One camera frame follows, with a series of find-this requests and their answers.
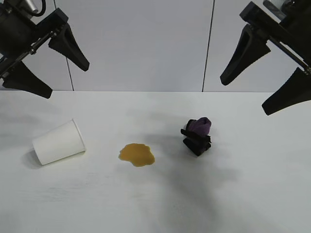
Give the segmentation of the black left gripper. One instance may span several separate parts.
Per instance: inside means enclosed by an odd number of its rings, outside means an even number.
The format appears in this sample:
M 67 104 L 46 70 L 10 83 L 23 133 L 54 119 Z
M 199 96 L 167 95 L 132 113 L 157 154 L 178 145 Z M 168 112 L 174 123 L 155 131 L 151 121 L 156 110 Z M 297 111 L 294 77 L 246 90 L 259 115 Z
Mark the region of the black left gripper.
M 36 53 L 47 40 L 49 48 L 71 60 L 83 71 L 89 61 L 80 50 L 68 24 L 68 16 L 56 8 L 35 24 L 29 16 L 36 16 L 27 8 L 0 9 L 0 77 L 4 88 L 26 91 L 46 99 L 52 89 L 24 64 L 23 59 Z

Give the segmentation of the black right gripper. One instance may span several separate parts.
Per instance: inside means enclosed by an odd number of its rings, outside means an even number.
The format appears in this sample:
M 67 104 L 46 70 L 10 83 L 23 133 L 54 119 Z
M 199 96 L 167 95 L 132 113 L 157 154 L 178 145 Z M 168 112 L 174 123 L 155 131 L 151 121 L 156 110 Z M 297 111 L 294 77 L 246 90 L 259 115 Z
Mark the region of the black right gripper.
M 254 2 L 248 3 L 240 13 L 248 24 L 244 26 L 235 52 L 220 76 L 223 85 L 229 85 L 246 68 L 271 51 L 260 30 L 306 73 L 310 73 L 311 2 L 264 1 L 263 5 L 280 22 L 274 21 Z M 262 104 L 266 115 L 311 100 L 311 75 L 304 71 L 297 68 L 283 86 Z

